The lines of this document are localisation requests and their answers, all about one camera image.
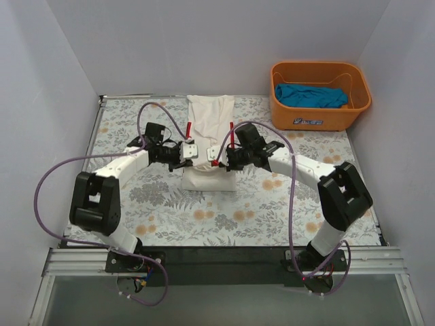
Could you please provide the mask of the white t shirt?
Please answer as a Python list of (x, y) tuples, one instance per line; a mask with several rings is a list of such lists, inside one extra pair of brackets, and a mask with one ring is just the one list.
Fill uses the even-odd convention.
[(183, 171), (182, 188), (200, 192), (233, 192), (236, 190), (234, 172), (214, 167), (208, 161), (207, 150), (220, 148), (233, 123), (234, 96), (188, 95), (189, 135), (198, 146), (193, 166)]

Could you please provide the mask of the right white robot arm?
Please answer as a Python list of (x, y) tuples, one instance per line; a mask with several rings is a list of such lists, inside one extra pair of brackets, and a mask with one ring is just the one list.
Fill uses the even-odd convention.
[(223, 143), (219, 154), (226, 156), (226, 162), (216, 159), (214, 164), (227, 171), (254, 165), (290, 177), (291, 195), (295, 194), (296, 183), (317, 191), (324, 222), (306, 249), (292, 255), (291, 260), (295, 270), (299, 269), (301, 258), (307, 259), (315, 272), (323, 270), (344, 243), (343, 237), (349, 227), (373, 205), (372, 196), (352, 163), (327, 164), (297, 155), (287, 139), (266, 142), (258, 132), (258, 126), (257, 122), (248, 121), (231, 128), (239, 142), (235, 146)]

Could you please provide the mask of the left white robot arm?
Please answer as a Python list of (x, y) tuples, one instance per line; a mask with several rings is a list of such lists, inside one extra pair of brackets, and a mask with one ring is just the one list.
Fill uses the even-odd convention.
[(84, 231), (92, 232), (112, 248), (122, 249), (121, 263), (136, 272), (145, 262), (142, 242), (121, 225), (120, 188), (137, 172), (152, 163), (168, 166), (169, 171), (191, 167), (198, 157), (198, 147), (188, 138), (175, 142), (164, 139), (166, 127), (148, 122), (145, 133), (134, 138), (124, 155), (92, 172), (76, 177), (69, 221)]

